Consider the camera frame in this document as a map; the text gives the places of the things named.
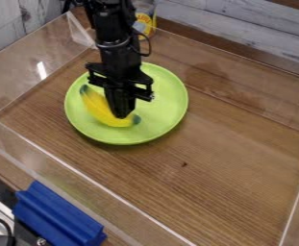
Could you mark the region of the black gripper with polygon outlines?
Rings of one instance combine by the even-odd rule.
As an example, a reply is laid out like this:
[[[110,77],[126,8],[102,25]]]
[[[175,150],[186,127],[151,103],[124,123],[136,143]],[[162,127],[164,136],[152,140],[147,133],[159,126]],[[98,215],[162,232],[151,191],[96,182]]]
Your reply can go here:
[[[112,114],[126,117],[135,110],[136,99],[152,100],[152,77],[142,70],[143,54],[138,41],[98,42],[100,62],[88,62],[90,82],[104,88]]]

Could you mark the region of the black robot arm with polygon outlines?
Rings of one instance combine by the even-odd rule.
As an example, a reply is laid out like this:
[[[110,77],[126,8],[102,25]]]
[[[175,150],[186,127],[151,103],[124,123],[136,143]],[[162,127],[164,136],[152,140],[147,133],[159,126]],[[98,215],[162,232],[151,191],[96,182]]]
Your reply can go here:
[[[88,62],[88,82],[104,88],[108,107],[116,118],[135,110],[136,100],[152,100],[152,77],[142,70],[143,53],[135,28],[135,7],[131,0],[84,0],[86,15],[95,29],[95,45],[100,62]]]

